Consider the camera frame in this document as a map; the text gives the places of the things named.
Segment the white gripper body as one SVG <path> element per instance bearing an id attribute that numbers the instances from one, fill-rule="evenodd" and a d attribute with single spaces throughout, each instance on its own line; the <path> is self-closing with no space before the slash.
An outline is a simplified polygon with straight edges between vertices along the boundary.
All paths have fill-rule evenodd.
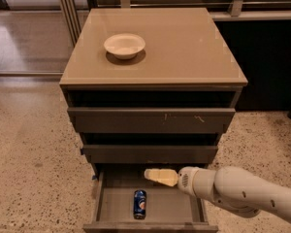
<path id="1" fill-rule="evenodd" d="M 178 189 L 187 195 L 196 197 L 194 177 L 199 171 L 198 167 L 183 167 L 178 172 Z"/>

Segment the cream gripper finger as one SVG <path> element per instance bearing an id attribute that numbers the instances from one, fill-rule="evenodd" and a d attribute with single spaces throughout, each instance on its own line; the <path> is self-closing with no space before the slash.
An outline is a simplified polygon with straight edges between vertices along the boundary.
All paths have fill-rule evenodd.
<path id="1" fill-rule="evenodd" d="M 172 169 L 145 169 L 144 175 L 147 180 L 167 186 L 175 186 L 178 183 L 178 173 Z"/>

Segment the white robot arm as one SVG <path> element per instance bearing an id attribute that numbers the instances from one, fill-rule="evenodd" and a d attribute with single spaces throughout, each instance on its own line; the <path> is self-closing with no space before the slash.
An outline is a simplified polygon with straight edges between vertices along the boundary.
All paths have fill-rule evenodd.
<path id="1" fill-rule="evenodd" d="M 265 211 L 291 223 L 291 188 L 270 183 L 243 168 L 226 166 L 217 171 L 184 167 L 146 169 L 145 178 L 211 202 L 234 215 L 250 218 Z"/>

